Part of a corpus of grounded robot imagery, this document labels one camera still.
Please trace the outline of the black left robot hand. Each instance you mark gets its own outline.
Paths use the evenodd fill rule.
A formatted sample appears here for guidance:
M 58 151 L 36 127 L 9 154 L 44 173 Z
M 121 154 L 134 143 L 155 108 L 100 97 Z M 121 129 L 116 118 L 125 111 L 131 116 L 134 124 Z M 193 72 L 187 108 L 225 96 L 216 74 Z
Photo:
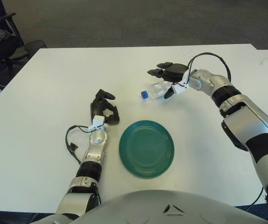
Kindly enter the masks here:
M 117 125 L 120 122 L 120 117 L 118 109 L 116 106 L 113 106 L 107 100 L 115 100 L 115 96 L 109 92 L 106 92 L 102 89 L 99 89 L 95 95 L 95 99 L 91 102 L 90 111 L 91 111 L 91 120 L 93 120 L 95 115 L 105 117 L 104 122 L 109 125 Z M 109 116 L 104 116 L 104 111 L 109 110 L 112 112 Z

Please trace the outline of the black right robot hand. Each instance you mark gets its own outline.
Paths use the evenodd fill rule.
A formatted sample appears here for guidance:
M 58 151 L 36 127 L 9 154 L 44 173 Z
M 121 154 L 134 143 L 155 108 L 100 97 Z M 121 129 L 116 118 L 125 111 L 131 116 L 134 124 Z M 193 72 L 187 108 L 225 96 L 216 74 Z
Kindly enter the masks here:
M 179 63 L 160 63 L 157 69 L 149 70 L 147 73 L 162 78 L 163 80 L 150 85 L 148 90 L 141 92 L 143 99 L 147 98 L 170 98 L 173 94 L 179 94 L 188 88 L 188 67 Z

